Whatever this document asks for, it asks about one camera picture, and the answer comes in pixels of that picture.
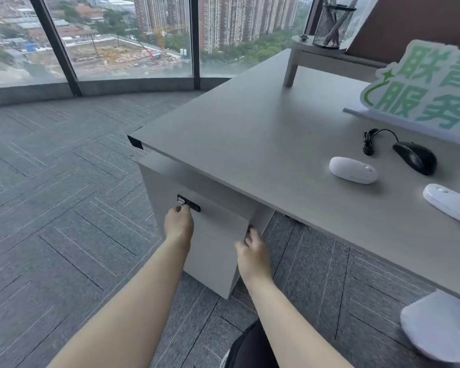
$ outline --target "gray carpet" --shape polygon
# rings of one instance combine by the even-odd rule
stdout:
[[[44,367],[136,273],[160,236],[126,134],[198,92],[0,108],[0,367]],[[399,312],[430,286],[276,214],[265,238],[276,284],[355,367],[438,366]],[[152,367],[218,367],[257,318],[184,275]]]

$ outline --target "black corner cap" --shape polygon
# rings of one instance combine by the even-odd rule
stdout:
[[[131,142],[131,144],[133,146],[135,146],[136,148],[140,148],[140,149],[143,149],[143,146],[141,145],[141,142],[135,138],[133,138],[132,136],[128,135],[128,139],[129,141]]]

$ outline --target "black computer mouse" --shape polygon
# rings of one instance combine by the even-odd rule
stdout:
[[[413,142],[397,142],[392,148],[415,171],[432,176],[436,170],[436,156],[430,149]]]

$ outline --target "white computer mouse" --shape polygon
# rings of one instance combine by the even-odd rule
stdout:
[[[332,174],[352,182],[369,185],[378,179],[378,172],[371,165],[347,157],[333,157],[329,163]]]
[[[458,192],[430,183],[424,188],[422,195],[431,205],[460,221],[460,194]]]

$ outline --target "black pants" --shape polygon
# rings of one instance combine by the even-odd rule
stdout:
[[[225,368],[279,368],[259,319],[235,340]]]

